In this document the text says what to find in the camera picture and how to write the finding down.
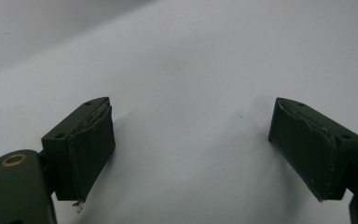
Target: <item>screw hole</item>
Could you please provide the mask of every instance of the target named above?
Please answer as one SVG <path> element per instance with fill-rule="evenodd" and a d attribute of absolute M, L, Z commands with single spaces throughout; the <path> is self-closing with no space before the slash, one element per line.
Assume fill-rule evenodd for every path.
<path fill-rule="evenodd" d="M 349 135 L 347 135 L 347 134 L 342 134 L 341 137 L 343 139 L 351 139 L 351 137 Z"/>
<path fill-rule="evenodd" d="M 58 133 L 56 135 L 54 135 L 55 138 L 63 138 L 65 136 L 64 133 Z"/>
<path fill-rule="evenodd" d="M 18 165 L 18 164 L 22 163 L 23 161 L 25 161 L 26 158 L 27 158 L 27 155 L 22 154 L 22 153 L 11 155 L 9 157 L 6 157 L 2 161 L 2 165 L 6 166 L 6 167 Z"/>

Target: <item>white table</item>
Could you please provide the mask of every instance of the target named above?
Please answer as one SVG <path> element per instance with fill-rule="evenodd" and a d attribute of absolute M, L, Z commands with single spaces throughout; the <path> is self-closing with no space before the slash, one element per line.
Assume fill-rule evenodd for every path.
<path fill-rule="evenodd" d="M 278 96 L 358 133 L 358 1 L 0 1 L 0 156 L 100 96 L 116 152 L 60 224 L 350 223 L 267 135 Z"/>

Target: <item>white background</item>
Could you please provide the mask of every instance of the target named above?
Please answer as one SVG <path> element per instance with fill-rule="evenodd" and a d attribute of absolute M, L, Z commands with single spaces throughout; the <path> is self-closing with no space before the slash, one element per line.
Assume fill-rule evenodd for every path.
<path fill-rule="evenodd" d="M 350 223 L 267 135 L 276 97 L 358 133 L 358 1 L 0 0 L 0 156 L 101 96 L 116 152 L 60 224 Z"/>

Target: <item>white surface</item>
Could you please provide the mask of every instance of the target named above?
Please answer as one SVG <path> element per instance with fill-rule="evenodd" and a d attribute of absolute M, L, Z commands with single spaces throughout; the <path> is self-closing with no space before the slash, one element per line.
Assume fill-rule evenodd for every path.
<path fill-rule="evenodd" d="M 267 134 L 278 96 L 358 133 L 358 1 L 0 1 L 0 156 L 100 96 L 115 156 L 60 224 L 350 223 Z"/>

